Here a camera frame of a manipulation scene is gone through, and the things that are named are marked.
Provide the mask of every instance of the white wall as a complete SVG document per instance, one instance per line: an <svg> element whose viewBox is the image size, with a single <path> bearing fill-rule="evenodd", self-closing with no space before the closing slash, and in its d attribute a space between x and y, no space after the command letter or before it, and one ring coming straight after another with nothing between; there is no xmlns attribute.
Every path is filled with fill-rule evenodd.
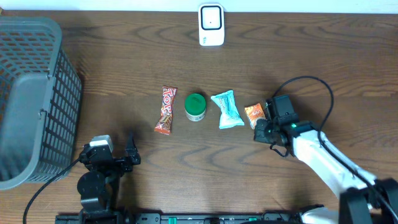
<svg viewBox="0 0 398 224"><path fill-rule="evenodd" d="M398 13L398 0L219 0L226 12ZM0 7L40 10L197 11L201 0L0 0Z"/></svg>

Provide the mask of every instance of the blue snack package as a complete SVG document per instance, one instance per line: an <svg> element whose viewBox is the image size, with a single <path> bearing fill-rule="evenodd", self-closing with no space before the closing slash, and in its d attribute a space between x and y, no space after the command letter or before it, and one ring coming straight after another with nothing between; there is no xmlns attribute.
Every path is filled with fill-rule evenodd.
<svg viewBox="0 0 398 224"><path fill-rule="evenodd" d="M211 96L211 100L213 100L221 110L220 129L232 128L236 125L244 125L238 109L236 109L233 90L228 90L225 93Z"/></svg>

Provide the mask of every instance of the wood grain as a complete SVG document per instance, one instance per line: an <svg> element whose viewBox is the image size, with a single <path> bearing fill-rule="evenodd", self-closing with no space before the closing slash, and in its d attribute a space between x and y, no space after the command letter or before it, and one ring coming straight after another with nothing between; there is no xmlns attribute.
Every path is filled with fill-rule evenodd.
<svg viewBox="0 0 398 224"><path fill-rule="evenodd" d="M380 178L398 179L398 17L360 14L226 13L221 47L198 44L197 14L171 12L6 11L45 16L63 30L63 48L85 86L77 149L110 134L116 153L133 130L142 164L122 178L119 204L164 213L263 212L322 203L336 209L328 187L294 158L253 142L244 106L263 101L299 75L325 79L335 109L325 126L333 143ZM153 132L162 85L178 87L172 135ZM218 129L210 96L234 90L245 126ZM183 102L203 93L203 121L185 117ZM302 119L320 122L329 107L319 83L286 86ZM53 223L81 209L77 180L86 169L45 189L29 223ZM41 184L0 192L1 223L20 223Z"/></svg>

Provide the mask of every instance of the snack package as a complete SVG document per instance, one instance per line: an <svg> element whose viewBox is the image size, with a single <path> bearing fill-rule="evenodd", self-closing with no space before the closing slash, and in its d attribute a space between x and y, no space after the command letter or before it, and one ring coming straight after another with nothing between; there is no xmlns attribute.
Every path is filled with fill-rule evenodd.
<svg viewBox="0 0 398 224"><path fill-rule="evenodd" d="M161 117L159 122L156 124L155 131L162 134L170 134L172 130L172 119L173 119L173 104L174 97L177 93L177 88L171 86L163 86L163 100Z"/></svg>
<svg viewBox="0 0 398 224"><path fill-rule="evenodd" d="M266 119L260 103L253 106L248 106L247 108L244 108L244 111L246 112L250 121L251 129L254 129L256 127L258 119Z"/></svg>
<svg viewBox="0 0 398 224"><path fill-rule="evenodd" d="M232 128L236 125L244 125L238 109L236 109L233 90L212 96L211 100L213 100L221 110L220 129Z"/></svg>

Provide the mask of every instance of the laundry basket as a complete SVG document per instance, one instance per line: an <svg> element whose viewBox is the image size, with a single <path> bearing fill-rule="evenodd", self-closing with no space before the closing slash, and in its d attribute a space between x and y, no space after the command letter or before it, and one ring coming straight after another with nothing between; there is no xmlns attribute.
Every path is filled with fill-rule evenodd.
<svg viewBox="0 0 398 224"><path fill-rule="evenodd" d="M0 190L71 163L81 81L61 42L51 19L0 16Z"/></svg>

